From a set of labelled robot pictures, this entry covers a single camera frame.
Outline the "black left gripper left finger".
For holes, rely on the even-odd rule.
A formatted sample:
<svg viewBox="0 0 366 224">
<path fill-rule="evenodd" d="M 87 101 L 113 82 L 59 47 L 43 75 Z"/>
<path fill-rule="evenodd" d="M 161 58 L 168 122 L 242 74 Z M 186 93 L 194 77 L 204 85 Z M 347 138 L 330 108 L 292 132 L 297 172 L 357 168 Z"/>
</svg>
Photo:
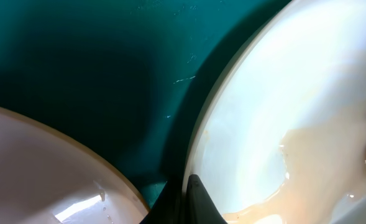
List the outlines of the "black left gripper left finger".
<svg viewBox="0 0 366 224">
<path fill-rule="evenodd" d="M 172 178 L 167 181 L 151 211 L 140 224 L 182 224 L 182 180 Z"/>
</svg>

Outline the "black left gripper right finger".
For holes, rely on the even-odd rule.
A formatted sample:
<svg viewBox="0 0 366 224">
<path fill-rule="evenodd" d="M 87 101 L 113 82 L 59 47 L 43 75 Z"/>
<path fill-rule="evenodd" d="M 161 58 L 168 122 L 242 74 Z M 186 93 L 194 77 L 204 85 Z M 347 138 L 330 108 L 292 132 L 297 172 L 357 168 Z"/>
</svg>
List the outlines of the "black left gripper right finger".
<svg viewBox="0 0 366 224">
<path fill-rule="evenodd" d="M 190 175 L 188 179 L 185 222 L 188 224 L 227 224 L 196 174 Z"/>
</svg>

